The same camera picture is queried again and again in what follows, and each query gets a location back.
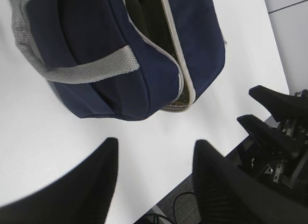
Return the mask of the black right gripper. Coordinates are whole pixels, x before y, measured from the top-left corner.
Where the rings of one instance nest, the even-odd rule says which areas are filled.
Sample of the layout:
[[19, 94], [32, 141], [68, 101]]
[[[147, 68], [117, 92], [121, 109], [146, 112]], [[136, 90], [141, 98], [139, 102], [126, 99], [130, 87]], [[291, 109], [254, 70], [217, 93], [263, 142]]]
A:
[[269, 185], [294, 189], [301, 172], [308, 170], [308, 92], [290, 96], [258, 85], [249, 95], [271, 113], [278, 126], [271, 127], [254, 115], [237, 118], [250, 141], [248, 148], [238, 148], [240, 167]]

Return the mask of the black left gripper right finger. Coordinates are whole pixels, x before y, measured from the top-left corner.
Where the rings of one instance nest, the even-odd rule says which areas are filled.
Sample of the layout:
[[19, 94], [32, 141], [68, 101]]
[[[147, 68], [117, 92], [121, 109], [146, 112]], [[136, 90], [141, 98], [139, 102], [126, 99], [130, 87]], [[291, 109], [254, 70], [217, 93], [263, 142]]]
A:
[[308, 210], [251, 178], [208, 141], [197, 140], [192, 184], [205, 224], [306, 224]]

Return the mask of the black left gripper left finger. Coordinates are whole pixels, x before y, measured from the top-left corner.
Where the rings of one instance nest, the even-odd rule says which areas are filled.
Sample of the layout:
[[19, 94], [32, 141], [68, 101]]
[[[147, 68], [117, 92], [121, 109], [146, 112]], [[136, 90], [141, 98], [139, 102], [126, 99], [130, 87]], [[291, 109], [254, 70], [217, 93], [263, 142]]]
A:
[[107, 138], [65, 176], [1, 207], [2, 224], [103, 224], [118, 175], [118, 140]]

